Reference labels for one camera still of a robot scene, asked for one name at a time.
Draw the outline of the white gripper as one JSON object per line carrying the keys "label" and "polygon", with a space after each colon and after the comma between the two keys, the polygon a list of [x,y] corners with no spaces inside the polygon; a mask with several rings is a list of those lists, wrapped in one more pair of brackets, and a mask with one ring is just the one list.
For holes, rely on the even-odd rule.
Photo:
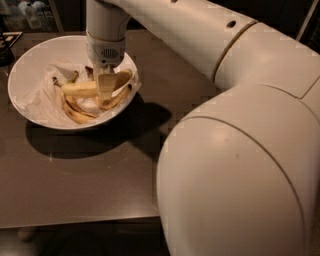
{"label": "white gripper", "polygon": [[117,67],[124,59],[126,40],[106,41],[86,33],[86,45],[88,57],[95,65],[93,72],[98,98],[109,100],[117,82],[113,67]]}

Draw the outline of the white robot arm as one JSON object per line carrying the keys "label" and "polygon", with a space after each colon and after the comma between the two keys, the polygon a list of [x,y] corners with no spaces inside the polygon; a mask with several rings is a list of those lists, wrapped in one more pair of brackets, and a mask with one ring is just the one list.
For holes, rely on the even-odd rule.
{"label": "white robot arm", "polygon": [[87,0],[86,16],[97,69],[121,63],[135,19],[220,89],[173,128],[159,155],[170,256],[308,256],[320,56],[208,0]]}

